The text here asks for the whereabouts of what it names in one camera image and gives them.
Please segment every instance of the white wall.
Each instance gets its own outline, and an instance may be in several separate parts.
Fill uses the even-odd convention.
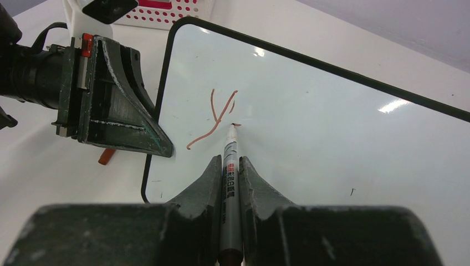
[[[470,73],[468,0],[298,0]]]

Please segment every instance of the whiteboard marker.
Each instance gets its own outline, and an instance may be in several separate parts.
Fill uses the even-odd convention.
[[[218,261],[221,266],[243,262],[240,194],[238,189],[237,130],[230,125],[223,152],[222,218]]]

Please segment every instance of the white plastic part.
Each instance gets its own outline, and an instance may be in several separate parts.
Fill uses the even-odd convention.
[[[101,35],[113,38],[111,25],[106,25],[81,12],[76,0],[62,0],[65,10],[65,19],[69,28],[70,37],[81,39],[83,33]]]
[[[172,5],[171,9],[139,5],[115,23],[168,30],[178,19],[183,17],[191,16],[209,20],[214,6],[214,0],[171,0],[170,2]]]

